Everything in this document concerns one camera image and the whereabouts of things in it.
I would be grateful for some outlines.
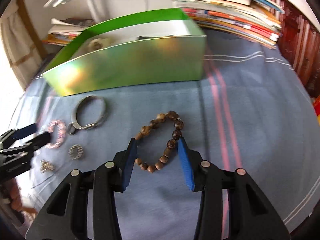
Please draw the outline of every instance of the green box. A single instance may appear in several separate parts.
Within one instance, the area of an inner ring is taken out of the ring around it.
[[[141,36],[141,32],[150,38],[131,37],[127,42],[77,56],[94,38],[125,36],[124,33]],[[87,28],[56,55],[42,75],[60,96],[138,84],[199,80],[203,73],[205,38],[202,30],[179,8],[135,13]]]

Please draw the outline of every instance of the pink beaded bracelet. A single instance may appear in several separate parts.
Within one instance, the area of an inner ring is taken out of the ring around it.
[[[53,128],[55,126],[58,126],[58,138],[57,141],[55,143],[48,143],[45,147],[48,149],[56,149],[58,147],[60,147],[63,142],[64,142],[64,138],[66,137],[66,125],[63,121],[60,120],[53,120],[49,123],[48,126],[48,133],[53,133]]]

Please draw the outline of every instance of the beaded bracelet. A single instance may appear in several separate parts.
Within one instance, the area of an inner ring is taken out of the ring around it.
[[[53,133],[53,128],[55,125],[58,126],[58,138],[55,143],[48,143],[45,147],[48,149],[56,149],[63,144],[64,138],[66,137],[66,125],[63,121],[53,120],[49,123],[48,132]]]
[[[156,119],[150,121],[149,126],[143,126],[140,132],[134,137],[136,140],[140,140],[143,137],[146,137],[150,134],[151,130],[157,129],[161,123],[163,123],[166,118],[174,121],[174,128],[175,130],[172,133],[172,138],[167,142],[167,147],[163,152],[163,155],[159,158],[159,161],[156,164],[148,165],[147,163],[143,162],[140,158],[136,158],[135,163],[140,166],[142,170],[148,170],[150,173],[155,172],[156,170],[161,170],[167,161],[170,158],[172,150],[177,145],[177,140],[182,136],[182,128],[183,122],[179,115],[174,111],[169,111],[166,114],[158,114]]]

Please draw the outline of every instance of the jewelry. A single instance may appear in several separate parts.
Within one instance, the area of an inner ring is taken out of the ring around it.
[[[47,171],[53,171],[54,170],[54,165],[52,163],[49,163],[45,160],[41,161],[41,167],[40,167],[40,171],[42,173],[45,173]]]
[[[71,160],[80,159],[83,155],[83,148],[79,144],[73,145],[69,150]]]
[[[148,170],[150,173],[155,172],[156,170],[161,170],[167,161],[170,158],[172,150],[177,145],[177,140],[182,136],[182,128],[183,122],[179,115],[174,111],[169,111],[166,114],[158,114],[156,119],[150,121],[149,126],[143,126],[140,132],[134,137],[136,140],[140,140],[143,137],[146,137],[150,134],[151,130],[157,129],[161,123],[163,123],[166,118],[174,121],[174,128],[175,130],[172,133],[172,138],[167,142],[167,147],[163,152],[163,155],[159,158],[159,161],[154,165],[148,165],[147,163],[143,162],[140,158],[136,158],[135,163],[140,166],[142,170]]]
[[[103,109],[101,111],[99,119],[96,122],[87,124],[86,126],[82,127],[81,125],[79,125],[79,123],[77,121],[77,114],[78,114],[79,110],[87,102],[92,101],[92,100],[101,100],[103,102]],[[107,104],[106,104],[106,102],[105,102],[103,97],[87,96],[85,98],[82,98],[78,102],[78,104],[76,105],[76,108],[72,112],[71,123],[68,126],[68,134],[72,135],[72,134],[75,134],[77,132],[77,130],[82,130],[82,129],[87,130],[87,129],[91,129],[91,128],[97,127],[98,125],[100,125],[104,121],[104,118],[106,116],[106,111],[107,111]]]
[[[49,133],[53,133],[53,129],[55,126],[58,126],[58,138],[57,141],[55,143],[48,143],[45,145],[46,148],[48,149],[56,149],[58,147],[60,147],[63,142],[64,142],[64,138],[66,137],[66,125],[64,124],[63,121],[60,120],[53,120],[49,123],[49,126],[47,128]]]

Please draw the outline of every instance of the dark brown bead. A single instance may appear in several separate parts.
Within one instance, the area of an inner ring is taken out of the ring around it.
[[[161,170],[161,169],[163,169],[163,167],[164,167],[164,164],[162,162],[157,162],[156,163],[156,169],[157,170]]]
[[[183,121],[177,120],[174,122],[174,128],[176,130],[182,130],[183,128]]]
[[[140,158],[136,158],[134,162],[140,166],[140,164],[142,163],[142,160]]]
[[[163,155],[166,156],[166,157],[168,157],[168,158],[170,158],[171,152],[172,152],[171,149],[166,148],[166,149],[163,151]]]
[[[151,129],[157,129],[159,128],[161,122],[162,122],[161,120],[153,119],[150,121],[149,126],[151,127]]]
[[[167,163],[167,161],[169,160],[169,158],[167,156],[164,156],[162,155],[160,158],[159,158],[159,161],[161,161],[162,163]]]
[[[148,164],[146,164],[146,163],[141,163],[141,164],[140,164],[140,168],[141,168],[143,171],[145,171],[145,170],[148,168]]]
[[[167,142],[167,148],[174,149],[176,147],[177,141],[174,139],[171,139]]]
[[[175,121],[179,118],[179,115],[175,111],[169,111],[167,113],[167,116],[170,120],[173,120],[173,121]]]
[[[134,137],[137,141],[139,141],[143,137],[142,133],[138,132]]]
[[[175,140],[179,140],[181,136],[182,136],[182,132],[180,130],[174,130],[172,133],[172,138]]]
[[[151,127],[150,126],[143,126],[140,130],[143,136],[148,136],[151,132]]]
[[[150,165],[150,166],[148,167],[148,171],[149,171],[150,173],[155,172],[155,171],[156,171],[156,166]]]
[[[165,121],[165,114],[161,113],[161,114],[157,114],[157,120],[160,120],[161,122]]]

